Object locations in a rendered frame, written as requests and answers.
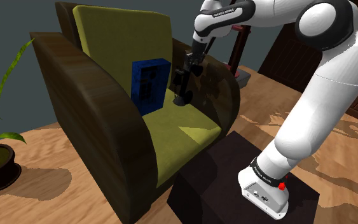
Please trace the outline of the dark red stand, grey base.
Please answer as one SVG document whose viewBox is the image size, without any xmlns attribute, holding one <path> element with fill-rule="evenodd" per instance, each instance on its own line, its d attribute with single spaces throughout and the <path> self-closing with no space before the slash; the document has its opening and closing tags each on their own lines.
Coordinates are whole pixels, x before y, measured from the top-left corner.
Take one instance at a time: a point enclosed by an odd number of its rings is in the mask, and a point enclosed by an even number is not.
<svg viewBox="0 0 358 224">
<path fill-rule="evenodd" d="M 236 79 L 240 88 L 243 88 L 247 85 L 251 75 L 245 71 L 238 70 L 238 65 L 242 57 L 244 46 L 246 44 L 247 38 L 251 33 L 251 26 L 249 25 L 233 25 L 232 30 L 237 31 L 237 38 L 231 52 L 229 62 L 225 64 L 226 68 Z"/>
</svg>

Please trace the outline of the blue box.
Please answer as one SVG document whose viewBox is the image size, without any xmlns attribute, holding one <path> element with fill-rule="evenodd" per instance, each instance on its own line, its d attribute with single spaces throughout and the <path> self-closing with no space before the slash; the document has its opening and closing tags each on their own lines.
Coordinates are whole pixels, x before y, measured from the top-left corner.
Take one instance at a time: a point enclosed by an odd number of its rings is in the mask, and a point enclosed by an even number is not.
<svg viewBox="0 0 358 224">
<path fill-rule="evenodd" d="M 163 58 L 132 62 L 131 100 L 142 116 L 163 107 L 170 67 Z"/>
</svg>

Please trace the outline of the dark brown wooden cabinet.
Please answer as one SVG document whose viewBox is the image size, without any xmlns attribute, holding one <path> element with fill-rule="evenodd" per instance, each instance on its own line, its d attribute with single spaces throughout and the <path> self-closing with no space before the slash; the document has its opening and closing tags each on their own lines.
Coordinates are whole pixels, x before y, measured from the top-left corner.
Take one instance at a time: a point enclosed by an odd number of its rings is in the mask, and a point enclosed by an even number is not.
<svg viewBox="0 0 358 224">
<path fill-rule="evenodd" d="M 351 0 L 358 6 L 358 0 Z M 258 73 L 303 92 L 314 74 L 322 53 L 298 40 L 294 24 L 283 26 Z M 358 96 L 347 110 L 358 119 Z"/>
</svg>

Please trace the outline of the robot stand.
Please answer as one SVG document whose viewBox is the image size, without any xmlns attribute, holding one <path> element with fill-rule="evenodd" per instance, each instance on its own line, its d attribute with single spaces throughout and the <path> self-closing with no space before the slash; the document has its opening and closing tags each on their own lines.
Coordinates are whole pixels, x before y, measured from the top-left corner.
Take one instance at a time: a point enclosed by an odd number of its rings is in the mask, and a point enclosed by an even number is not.
<svg viewBox="0 0 358 224">
<path fill-rule="evenodd" d="M 182 224 L 313 224 L 319 193 L 288 174 L 288 213 L 274 220 L 242 196 L 238 173 L 260 149 L 237 132 L 198 154 L 176 177 L 168 205 Z"/>
</svg>

